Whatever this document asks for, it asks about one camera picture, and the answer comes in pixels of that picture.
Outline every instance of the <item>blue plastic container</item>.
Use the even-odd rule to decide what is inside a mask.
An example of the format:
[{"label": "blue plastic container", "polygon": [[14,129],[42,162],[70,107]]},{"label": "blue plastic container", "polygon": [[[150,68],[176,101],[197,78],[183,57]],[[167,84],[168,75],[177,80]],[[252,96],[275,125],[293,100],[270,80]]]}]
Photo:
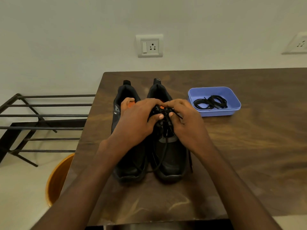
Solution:
[{"label": "blue plastic container", "polygon": [[[241,103],[233,93],[233,91],[228,87],[200,87],[192,88],[188,92],[189,102],[192,106],[201,114],[202,117],[208,116],[223,116],[223,115],[233,115],[237,110],[240,110]],[[211,95],[219,95],[226,99],[228,108],[211,110],[200,110],[197,109],[193,102],[199,98],[209,98]],[[206,108],[207,104],[199,104],[200,107]]]}]

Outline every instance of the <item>brown wood grain tabletop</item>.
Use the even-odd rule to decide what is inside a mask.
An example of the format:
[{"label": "brown wood grain tabletop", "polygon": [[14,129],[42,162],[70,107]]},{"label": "brown wood grain tabletop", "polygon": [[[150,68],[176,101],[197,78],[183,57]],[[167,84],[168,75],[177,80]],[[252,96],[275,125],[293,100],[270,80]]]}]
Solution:
[{"label": "brown wood grain tabletop", "polygon": [[[226,86],[242,106],[233,116],[205,117],[214,144],[273,216],[307,214],[307,68],[106,72],[68,172],[66,189],[111,133],[113,100],[123,80],[141,99],[154,78],[173,99],[194,87]],[[172,185],[147,174],[138,184],[110,177],[89,225],[227,217],[207,173],[192,155],[194,173]]]}]

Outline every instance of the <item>hand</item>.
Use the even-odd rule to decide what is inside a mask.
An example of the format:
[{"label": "hand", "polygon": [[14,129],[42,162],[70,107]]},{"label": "hand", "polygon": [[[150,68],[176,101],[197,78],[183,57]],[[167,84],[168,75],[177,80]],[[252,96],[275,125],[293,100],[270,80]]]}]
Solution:
[{"label": "hand", "polygon": [[213,147],[201,115],[187,100],[175,99],[163,103],[162,106],[173,108],[181,114],[182,120],[173,112],[169,116],[174,125],[175,134],[186,148],[198,156],[206,148]]},{"label": "hand", "polygon": [[134,102],[134,98],[128,97],[122,101],[119,122],[107,140],[109,147],[121,149],[121,157],[150,135],[155,123],[164,117],[163,114],[157,114],[148,119],[152,108],[155,105],[162,105],[162,101],[158,99],[147,98],[128,107],[130,102]]}]

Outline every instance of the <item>white wall socket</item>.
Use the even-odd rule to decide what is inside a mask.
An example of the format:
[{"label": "white wall socket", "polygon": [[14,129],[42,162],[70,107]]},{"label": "white wall socket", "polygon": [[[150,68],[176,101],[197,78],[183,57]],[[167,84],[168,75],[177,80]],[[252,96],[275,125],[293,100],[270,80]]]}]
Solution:
[{"label": "white wall socket", "polygon": [[135,36],[138,57],[162,57],[162,34],[137,34]]},{"label": "white wall socket", "polygon": [[282,54],[307,53],[307,32],[300,32],[290,41]]}]

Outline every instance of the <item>yellow plastic tub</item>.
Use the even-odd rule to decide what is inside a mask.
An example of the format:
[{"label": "yellow plastic tub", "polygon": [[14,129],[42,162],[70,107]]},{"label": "yellow plastic tub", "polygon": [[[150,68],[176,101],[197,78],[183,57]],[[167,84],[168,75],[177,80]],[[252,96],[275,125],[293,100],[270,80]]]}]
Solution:
[{"label": "yellow plastic tub", "polygon": [[64,158],[50,174],[46,184],[46,200],[52,206],[59,198],[63,188],[68,170],[70,168],[74,153]]}]

